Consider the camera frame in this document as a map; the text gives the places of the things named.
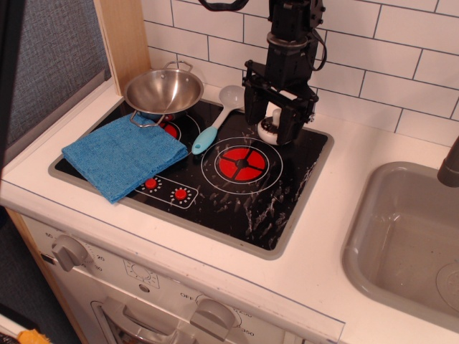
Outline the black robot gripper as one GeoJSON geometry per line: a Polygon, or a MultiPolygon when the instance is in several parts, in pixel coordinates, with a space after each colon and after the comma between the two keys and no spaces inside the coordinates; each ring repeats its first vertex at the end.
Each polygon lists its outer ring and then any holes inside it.
{"type": "Polygon", "coordinates": [[[287,49],[270,44],[268,58],[262,64],[248,60],[243,78],[245,87],[245,119],[249,125],[260,122],[266,114],[268,100],[274,100],[277,92],[293,96],[293,107],[283,107],[280,113],[277,144],[295,140],[304,123],[310,120],[318,97],[308,86],[318,44],[309,42],[300,49],[287,49]]]}

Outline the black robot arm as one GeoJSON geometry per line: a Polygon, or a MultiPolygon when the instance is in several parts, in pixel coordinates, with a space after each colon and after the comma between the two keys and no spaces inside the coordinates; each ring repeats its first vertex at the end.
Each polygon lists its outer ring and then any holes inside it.
{"type": "Polygon", "coordinates": [[[263,121],[269,103],[280,108],[275,142],[284,145],[297,138],[313,116],[318,96],[308,85],[319,44],[316,31],[323,23],[322,1],[270,1],[271,29],[267,35],[266,63],[248,60],[245,86],[245,119],[263,121]]]}

